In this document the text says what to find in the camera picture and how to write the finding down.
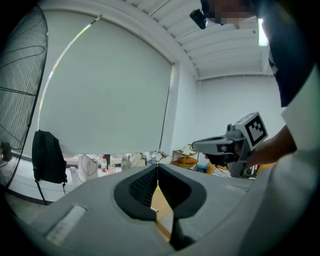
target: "white ceiling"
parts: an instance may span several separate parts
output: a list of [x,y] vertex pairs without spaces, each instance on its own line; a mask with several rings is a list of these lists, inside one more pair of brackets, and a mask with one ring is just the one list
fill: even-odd
[[183,48],[198,79],[234,75],[272,75],[269,47],[258,45],[255,18],[239,24],[210,24],[200,29],[189,17],[200,0],[118,0],[134,6],[160,24]]

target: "backpack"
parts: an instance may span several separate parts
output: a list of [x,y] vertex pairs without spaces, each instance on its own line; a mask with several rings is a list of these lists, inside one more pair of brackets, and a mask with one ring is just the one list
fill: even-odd
[[66,175],[67,162],[64,160],[59,140],[48,131],[36,131],[32,143],[32,165],[36,185],[44,204],[47,202],[42,194],[39,181],[62,184],[64,194],[68,182]]

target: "black shirt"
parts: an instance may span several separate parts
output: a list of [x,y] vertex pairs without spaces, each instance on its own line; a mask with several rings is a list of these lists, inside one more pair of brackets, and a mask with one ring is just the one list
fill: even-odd
[[281,106],[286,107],[307,80],[315,59],[294,17],[275,0],[251,0],[254,12],[263,19],[270,45],[269,64],[277,81]]

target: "black fan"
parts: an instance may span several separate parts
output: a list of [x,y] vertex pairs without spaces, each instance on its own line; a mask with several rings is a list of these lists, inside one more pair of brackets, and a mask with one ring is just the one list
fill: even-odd
[[36,5],[13,29],[0,54],[0,185],[4,187],[10,185],[25,146],[47,49],[47,21]]

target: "ceiling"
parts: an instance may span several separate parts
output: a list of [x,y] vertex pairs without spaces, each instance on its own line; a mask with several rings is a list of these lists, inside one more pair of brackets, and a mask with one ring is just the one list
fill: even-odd
[[198,79],[235,75],[272,75],[269,47],[258,45],[256,18],[233,24],[208,24],[200,29],[189,17],[200,0],[118,0],[161,25],[183,48],[196,67]]

